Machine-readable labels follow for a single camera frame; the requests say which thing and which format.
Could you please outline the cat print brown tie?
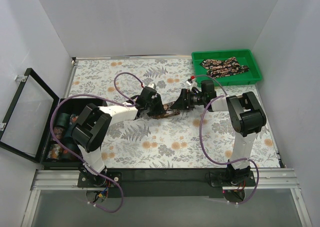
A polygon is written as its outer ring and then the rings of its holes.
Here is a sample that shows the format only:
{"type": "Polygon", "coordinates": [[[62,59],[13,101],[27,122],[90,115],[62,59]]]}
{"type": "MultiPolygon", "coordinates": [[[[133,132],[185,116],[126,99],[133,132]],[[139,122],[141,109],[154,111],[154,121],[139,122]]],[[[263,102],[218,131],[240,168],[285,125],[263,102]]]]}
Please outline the cat print brown tie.
{"type": "Polygon", "coordinates": [[[153,115],[152,118],[158,120],[158,119],[166,119],[166,118],[175,117],[175,116],[180,115],[181,112],[179,109],[172,109],[172,106],[174,105],[174,103],[175,103],[174,101],[165,103],[163,105],[165,112],[162,114],[153,115]]]}

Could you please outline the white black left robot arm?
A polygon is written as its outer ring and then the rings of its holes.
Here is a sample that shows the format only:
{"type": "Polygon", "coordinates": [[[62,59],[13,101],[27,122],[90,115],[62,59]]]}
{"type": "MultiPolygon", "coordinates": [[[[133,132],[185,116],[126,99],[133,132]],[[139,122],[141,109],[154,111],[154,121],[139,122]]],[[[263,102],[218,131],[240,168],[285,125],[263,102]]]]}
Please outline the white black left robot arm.
{"type": "Polygon", "coordinates": [[[103,186],[107,180],[103,172],[106,165],[102,160],[101,145],[108,128],[124,121],[134,121],[142,115],[151,117],[166,112],[154,83],[145,86],[134,100],[134,106],[130,106],[129,102],[112,106],[90,103],[72,127],[71,136],[80,149],[85,169],[90,173],[89,181],[95,187],[103,186]]]}

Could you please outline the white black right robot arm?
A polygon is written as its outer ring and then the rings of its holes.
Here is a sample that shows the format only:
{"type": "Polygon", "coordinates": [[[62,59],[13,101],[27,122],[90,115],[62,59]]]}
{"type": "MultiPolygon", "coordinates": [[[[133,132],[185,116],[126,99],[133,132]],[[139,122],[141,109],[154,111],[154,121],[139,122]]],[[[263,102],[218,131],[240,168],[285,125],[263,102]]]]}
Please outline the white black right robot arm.
{"type": "Polygon", "coordinates": [[[253,144],[262,128],[267,123],[256,95],[245,92],[240,95],[217,96],[213,80],[203,80],[201,90],[193,86],[192,79],[187,81],[189,89],[183,88],[171,110],[189,111],[195,106],[204,106],[204,112],[228,112],[235,131],[233,151],[223,179],[232,186],[237,186],[249,177],[250,157],[253,144]]]}

